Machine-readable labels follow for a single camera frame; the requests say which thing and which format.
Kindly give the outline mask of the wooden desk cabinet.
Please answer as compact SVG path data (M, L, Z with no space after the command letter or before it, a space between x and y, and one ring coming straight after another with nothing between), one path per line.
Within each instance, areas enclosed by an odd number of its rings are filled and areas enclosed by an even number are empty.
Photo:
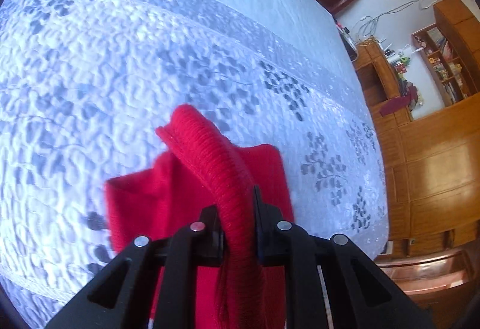
M461 0L433 6L437 24L467 58L472 97L414 119L407 107L382 117L400 84L379 44L358 44L354 66L385 165L392 257L438 253L479 238L479 20Z

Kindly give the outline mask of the red knit sweater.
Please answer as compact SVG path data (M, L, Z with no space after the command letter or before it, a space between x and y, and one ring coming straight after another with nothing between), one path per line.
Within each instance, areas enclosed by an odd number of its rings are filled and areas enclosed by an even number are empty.
M294 218L281 155L272 145L233 145L194 107L182 105L157 129L168 149L141 172L106 183L112 247L138 236L160 240L215 205L227 244L218 268L199 269L197 328L283 328L284 271L256 258L254 195Z

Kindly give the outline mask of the dark red cloth on desk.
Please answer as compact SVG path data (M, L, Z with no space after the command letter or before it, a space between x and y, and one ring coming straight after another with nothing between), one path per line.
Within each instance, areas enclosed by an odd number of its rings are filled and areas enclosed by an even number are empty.
M382 117L394 114L395 112L407 107L413 110L418 102L418 91L416 86L405 81L402 83L402 94L399 97L389 99L379 110Z

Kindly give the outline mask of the wooden footboard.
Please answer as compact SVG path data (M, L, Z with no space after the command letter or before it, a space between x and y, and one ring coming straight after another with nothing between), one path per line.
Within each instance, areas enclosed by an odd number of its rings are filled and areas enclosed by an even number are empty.
M380 256L375 262L429 313L436 328L452 328L479 290L479 263L464 249L414 258Z

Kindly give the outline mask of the quilted grey floral bedspread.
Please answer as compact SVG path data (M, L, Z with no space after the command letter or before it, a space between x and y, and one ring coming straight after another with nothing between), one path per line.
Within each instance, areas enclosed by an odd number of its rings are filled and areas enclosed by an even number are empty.
M281 153L296 222L387 241L381 150L333 16L315 0L5 0L1 286L29 328L109 262L103 184L151 166L189 103Z

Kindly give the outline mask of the wooden wall shelf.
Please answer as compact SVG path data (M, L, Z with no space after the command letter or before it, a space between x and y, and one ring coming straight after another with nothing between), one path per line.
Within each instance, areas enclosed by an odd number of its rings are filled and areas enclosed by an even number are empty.
M467 66L467 58L437 24L414 32L412 42L420 50L445 107L462 102L479 91Z

